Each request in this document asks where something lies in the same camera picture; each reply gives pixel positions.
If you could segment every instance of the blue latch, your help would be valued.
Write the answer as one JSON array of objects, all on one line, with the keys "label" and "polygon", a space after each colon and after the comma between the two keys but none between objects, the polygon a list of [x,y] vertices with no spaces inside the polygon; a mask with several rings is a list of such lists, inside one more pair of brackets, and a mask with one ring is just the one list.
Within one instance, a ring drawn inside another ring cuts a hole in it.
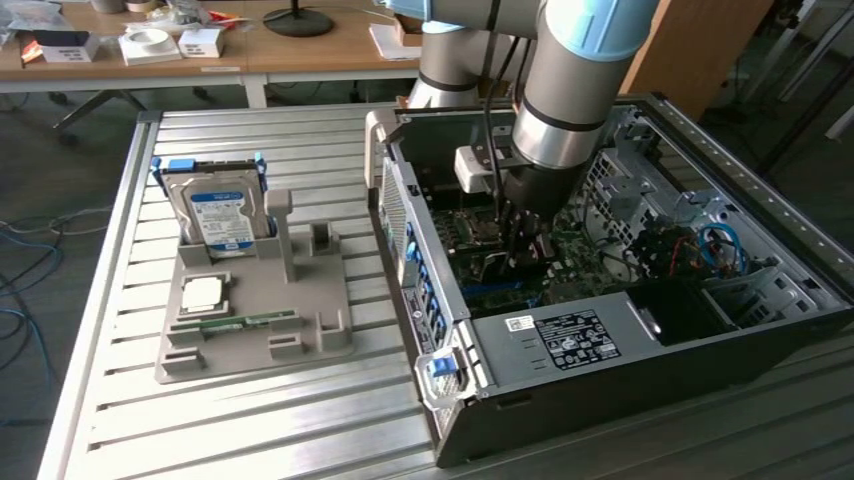
[{"label": "blue latch", "polygon": [[414,242],[409,242],[405,246],[405,261],[410,262],[414,259],[414,252],[417,250],[417,244]]},{"label": "blue latch", "polygon": [[254,152],[254,168],[257,168],[257,178],[261,182],[261,192],[266,191],[266,161],[261,152]]},{"label": "blue latch", "polygon": [[168,197],[169,194],[165,191],[165,185],[162,183],[162,172],[160,172],[161,163],[162,163],[162,160],[160,159],[160,157],[154,157],[150,159],[150,176],[154,177],[154,182],[157,182],[157,185],[160,185],[160,189],[162,190],[162,195]]},{"label": "blue latch", "polygon": [[444,377],[445,375],[453,375],[459,369],[456,368],[456,362],[453,357],[441,357],[432,359],[432,376]]}]

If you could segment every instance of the green circuit board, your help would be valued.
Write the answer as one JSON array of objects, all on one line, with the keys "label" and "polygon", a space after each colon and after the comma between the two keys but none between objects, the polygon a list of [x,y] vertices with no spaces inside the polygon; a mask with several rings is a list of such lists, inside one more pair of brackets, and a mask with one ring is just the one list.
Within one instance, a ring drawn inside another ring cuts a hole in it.
[{"label": "green circuit board", "polygon": [[551,305],[604,293],[621,283],[608,272],[597,249],[561,212],[551,238],[557,258],[544,274],[488,284],[484,265],[501,261],[501,244],[491,206],[433,211],[433,224],[473,318]]}]

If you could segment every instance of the slatted metal surface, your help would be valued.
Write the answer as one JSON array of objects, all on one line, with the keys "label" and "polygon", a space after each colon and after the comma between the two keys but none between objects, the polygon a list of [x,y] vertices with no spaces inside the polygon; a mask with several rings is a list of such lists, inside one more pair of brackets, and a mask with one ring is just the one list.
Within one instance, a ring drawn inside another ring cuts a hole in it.
[{"label": "slatted metal surface", "polygon": [[177,225],[146,181],[96,332],[66,477],[854,478],[849,330],[748,386],[459,468],[432,467],[361,183],[361,119],[380,106],[164,115],[153,154],[245,158],[261,151],[270,188],[293,189],[293,229],[332,221],[356,352],[321,364],[154,382]]}]

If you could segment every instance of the blue cable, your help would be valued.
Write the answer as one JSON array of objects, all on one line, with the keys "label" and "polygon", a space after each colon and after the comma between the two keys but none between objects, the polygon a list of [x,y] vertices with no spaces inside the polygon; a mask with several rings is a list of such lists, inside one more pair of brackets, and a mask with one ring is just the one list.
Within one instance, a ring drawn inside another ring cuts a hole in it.
[{"label": "blue cable", "polygon": [[740,243],[740,240],[737,239],[737,234],[735,233],[735,230],[732,230],[732,227],[729,227],[723,223],[709,223],[708,225],[704,225],[696,232],[696,235],[697,235],[696,243],[699,244],[699,251],[703,256],[703,259],[705,260],[708,265],[711,266],[715,265],[715,260],[713,258],[711,258],[711,254],[704,249],[707,242],[705,242],[705,237],[703,235],[705,233],[705,230],[715,230],[715,229],[725,233],[729,236],[729,239],[732,240],[732,248],[735,249],[735,255],[737,258],[737,270],[739,270],[739,273],[743,275],[744,272],[747,271],[747,258],[744,257],[744,250],[741,249],[741,243]]},{"label": "blue cable", "polygon": [[[29,329],[32,330],[33,337],[36,337],[36,343],[38,345],[38,351],[41,352],[41,360],[44,361],[44,382],[46,384],[48,392],[50,391],[50,380],[53,375],[50,374],[50,362],[48,360],[48,349],[44,345],[44,337],[41,336],[41,329],[36,322],[33,322],[32,318],[21,312],[19,310],[13,310],[10,308],[0,308],[0,313],[5,313],[6,315],[14,315],[15,317],[23,319],[29,325]],[[9,418],[5,420],[0,420],[0,427],[5,427],[7,424],[14,422],[14,419]]]},{"label": "blue cable", "polygon": [[22,247],[34,247],[34,248],[46,249],[53,253],[53,262],[50,263],[50,266],[48,267],[48,269],[44,272],[44,274],[38,278],[36,278],[32,282],[29,282],[29,284],[23,285],[22,287],[18,287],[17,290],[11,290],[9,292],[0,293],[0,297],[7,297],[10,295],[14,295],[15,293],[22,292],[23,290],[26,290],[26,289],[29,289],[32,287],[34,287],[38,283],[41,283],[44,281],[45,278],[48,278],[48,276],[58,268],[58,263],[60,263],[60,261],[62,259],[62,252],[53,245],[48,245],[46,243],[29,243],[29,242],[25,242],[23,240],[19,240],[18,238],[14,238],[13,236],[10,236],[7,233],[5,233],[2,231],[0,231],[0,237],[5,238],[9,242],[14,243],[15,245],[19,245]]}]

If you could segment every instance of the wooden desk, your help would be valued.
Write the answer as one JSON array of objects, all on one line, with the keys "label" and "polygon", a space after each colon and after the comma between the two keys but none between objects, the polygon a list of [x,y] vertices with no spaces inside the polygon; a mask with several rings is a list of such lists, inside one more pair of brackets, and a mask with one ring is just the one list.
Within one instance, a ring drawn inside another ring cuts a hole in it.
[{"label": "wooden desk", "polygon": [[[245,15],[257,19],[280,8],[289,8],[289,1],[245,2]],[[349,5],[380,13],[385,10],[369,0],[306,0],[301,7],[316,7],[334,21],[329,33],[312,38],[286,38],[258,24],[246,33],[252,48],[248,51],[250,72],[322,72],[352,70],[417,69],[417,60],[389,62],[380,57],[368,32],[370,23],[390,24],[390,20],[357,10],[333,8]]]},{"label": "wooden desk", "polygon": [[[314,0],[304,6],[330,6]],[[27,38],[9,43],[0,51],[0,93],[74,90],[145,89],[208,85],[242,85],[252,108],[266,107],[264,85],[273,82],[372,80],[414,78],[417,62],[390,62],[376,53],[368,33],[370,23],[388,20],[360,11],[325,8],[334,29],[313,38],[288,38],[273,34],[260,20],[265,13],[289,2],[202,2],[210,10],[252,18],[248,29],[225,33],[221,58],[184,59],[126,67],[117,44],[102,45],[92,63],[21,65],[19,49]],[[380,11],[369,0],[349,1],[356,8]],[[117,36],[124,23],[141,21],[142,14],[98,14],[88,3],[62,5],[62,15],[74,28],[101,36]]]}]

